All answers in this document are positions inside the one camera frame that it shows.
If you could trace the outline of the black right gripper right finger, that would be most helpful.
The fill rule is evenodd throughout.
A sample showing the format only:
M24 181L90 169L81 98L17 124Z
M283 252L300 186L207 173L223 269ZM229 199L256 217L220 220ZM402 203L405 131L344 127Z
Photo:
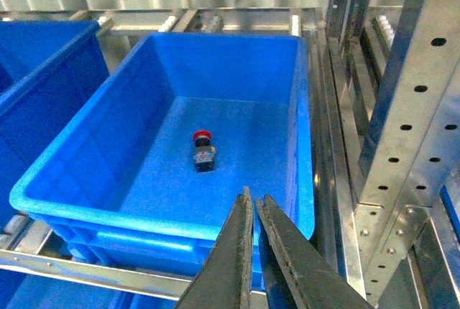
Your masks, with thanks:
M371 308L300 232L272 196L256 199L269 308Z

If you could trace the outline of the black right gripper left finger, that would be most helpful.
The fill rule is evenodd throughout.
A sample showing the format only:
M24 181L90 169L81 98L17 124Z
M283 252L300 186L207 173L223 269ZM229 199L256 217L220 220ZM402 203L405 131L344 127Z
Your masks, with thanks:
M247 186L239 194L200 272L176 308L249 308L254 208Z

